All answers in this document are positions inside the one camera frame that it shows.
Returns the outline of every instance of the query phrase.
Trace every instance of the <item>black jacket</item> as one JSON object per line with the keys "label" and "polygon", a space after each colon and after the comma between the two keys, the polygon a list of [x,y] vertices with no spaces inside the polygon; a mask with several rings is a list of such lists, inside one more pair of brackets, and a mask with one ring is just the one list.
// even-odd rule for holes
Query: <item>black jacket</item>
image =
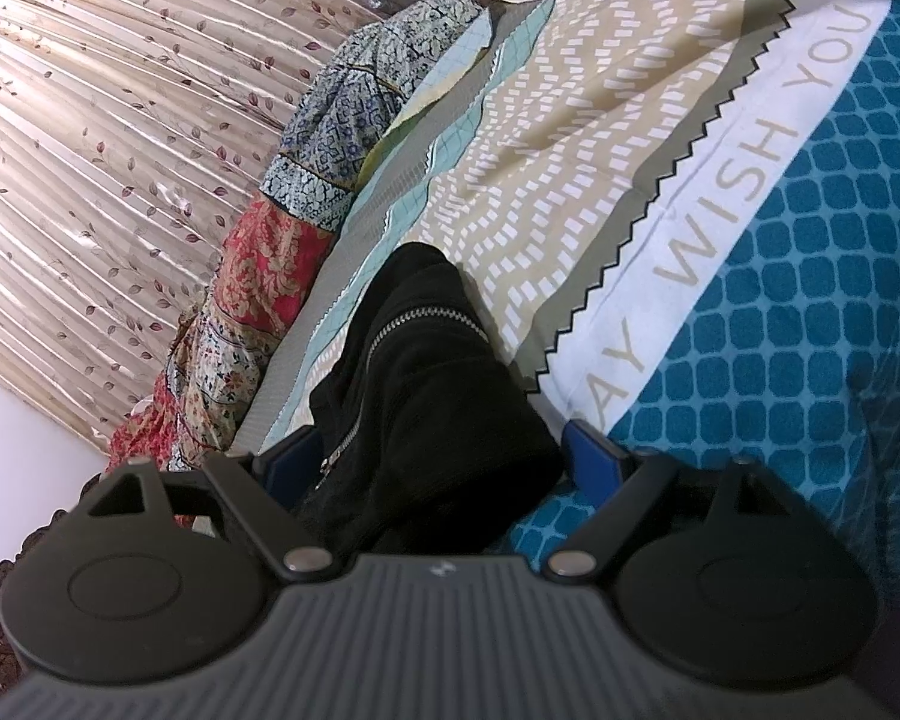
{"label": "black jacket", "polygon": [[310,408],[329,461],[295,514],[338,557],[479,552],[562,472],[456,266],[429,245],[386,260]]}

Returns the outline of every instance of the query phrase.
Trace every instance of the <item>pleated satin curtain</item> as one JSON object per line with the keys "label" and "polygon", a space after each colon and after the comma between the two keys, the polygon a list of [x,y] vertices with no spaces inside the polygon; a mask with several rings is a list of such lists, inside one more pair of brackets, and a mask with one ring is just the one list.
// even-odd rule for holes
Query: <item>pleated satin curtain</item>
{"label": "pleated satin curtain", "polygon": [[350,0],[0,0],[0,381],[99,447]]}

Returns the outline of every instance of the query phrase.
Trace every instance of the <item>silver screw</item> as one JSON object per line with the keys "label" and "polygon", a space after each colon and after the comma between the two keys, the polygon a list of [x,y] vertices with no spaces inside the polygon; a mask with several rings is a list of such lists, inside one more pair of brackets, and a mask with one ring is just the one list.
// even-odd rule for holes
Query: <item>silver screw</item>
{"label": "silver screw", "polygon": [[583,577],[597,567],[597,559],[590,552],[568,549],[550,555],[547,565],[559,577]]}
{"label": "silver screw", "polygon": [[298,547],[283,556],[283,565],[301,574],[322,571],[333,562],[333,555],[322,547]]}

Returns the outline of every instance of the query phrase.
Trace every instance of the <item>metal zipper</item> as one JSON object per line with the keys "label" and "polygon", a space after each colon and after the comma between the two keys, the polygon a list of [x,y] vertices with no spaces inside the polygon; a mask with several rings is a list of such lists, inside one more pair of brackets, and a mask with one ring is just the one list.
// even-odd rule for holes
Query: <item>metal zipper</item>
{"label": "metal zipper", "polygon": [[[469,327],[474,333],[476,333],[480,338],[484,340],[484,343],[489,343],[487,339],[487,333],[480,329],[480,325],[474,322],[473,319],[468,317],[466,314],[463,314],[461,311],[457,311],[456,309],[446,308],[445,306],[424,306],[422,308],[413,308],[410,311],[405,312],[404,314],[400,314],[399,317],[395,319],[391,319],[387,322],[380,330],[379,333],[374,337],[373,343],[370,343],[370,351],[367,352],[367,363],[365,364],[365,370],[370,370],[370,359],[373,357],[373,352],[376,351],[377,346],[380,346],[381,341],[389,336],[390,333],[394,332],[401,325],[406,324],[407,322],[412,322],[414,319],[424,319],[425,317],[438,317],[439,319],[453,319],[455,322],[459,322],[466,327]],[[320,479],[319,483],[317,483],[317,487],[323,484],[323,482],[327,479],[327,475],[330,471],[333,470],[334,465],[340,459],[341,454],[346,452],[346,448],[353,443],[355,437],[357,437],[357,429],[360,428],[360,417],[364,413],[364,404],[360,403],[360,410],[357,412],[357,418],[353,422],[353,427],[351,427],[346,435],[343,436],[343,440],[337,445],[337,448],[334,449],[329,455],[327,455],[323,462],[320,464],[320,475],[322,479]]]}

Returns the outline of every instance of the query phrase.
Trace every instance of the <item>floral fabric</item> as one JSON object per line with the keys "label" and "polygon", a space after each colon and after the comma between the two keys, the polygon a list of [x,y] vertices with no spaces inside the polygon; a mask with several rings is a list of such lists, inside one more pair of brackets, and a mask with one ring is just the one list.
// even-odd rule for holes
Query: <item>floral fabric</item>
{"label": "floral fabric", "polygon": [[226,449],[354,199],[362,162],[439,57],[477,18],[472,0],[423,0],[354,33],[284,132],[261,193],[223,243],[207,299],[181,322],[154,400],[113,435],[110,467],[161,469]]}
{"label": "floral fabric", "polygon": [[0,381],[103,449],[350,0],[0,0]]}

